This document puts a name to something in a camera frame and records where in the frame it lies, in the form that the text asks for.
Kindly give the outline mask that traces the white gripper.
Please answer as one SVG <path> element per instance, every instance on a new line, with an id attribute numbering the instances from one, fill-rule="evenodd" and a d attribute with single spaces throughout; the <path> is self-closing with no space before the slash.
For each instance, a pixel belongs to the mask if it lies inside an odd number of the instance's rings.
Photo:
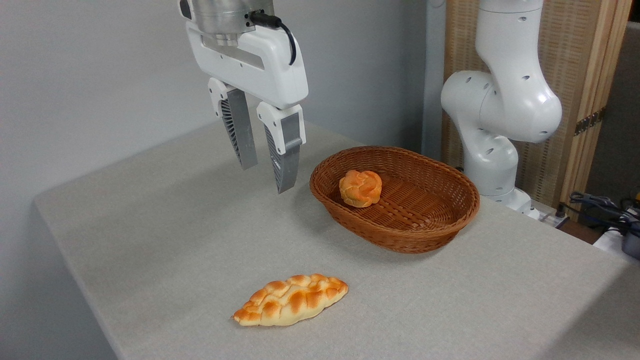
<path id="1" fill-rule="evenodd" d="M 291 44 L 280 29 L 258 26 L 241 34 L 237 46 L 217 45 L 186 23 L 190 47 L 199 68 L 210 75 L 208 90 L 242 170 L 258 164 L 246 93 L 261 101 L 256 107 L 263 123 L 278 194 L 295 186 L 300 148 L 306 144 L 303 109 L 309 95 L 306 68 L 297 41 Z"/>

